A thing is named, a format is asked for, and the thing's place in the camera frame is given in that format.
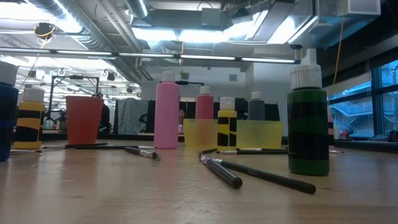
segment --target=table surface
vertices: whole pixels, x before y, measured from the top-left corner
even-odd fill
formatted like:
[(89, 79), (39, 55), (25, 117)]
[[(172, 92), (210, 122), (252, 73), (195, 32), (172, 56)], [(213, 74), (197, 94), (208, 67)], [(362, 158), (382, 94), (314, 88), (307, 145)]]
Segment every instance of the table surface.
[(237, 172), (243, 186), (232, 189), (182, 144), (158, 151), (161, 161), (122, 150), (15, 155), (0, 163), (0, 223), (397, 223), (398, 155), (345, 151), (330, 155), (328, 177), (291, 174), (286, 155), (210, 154), (309, 182), (315, 195)]

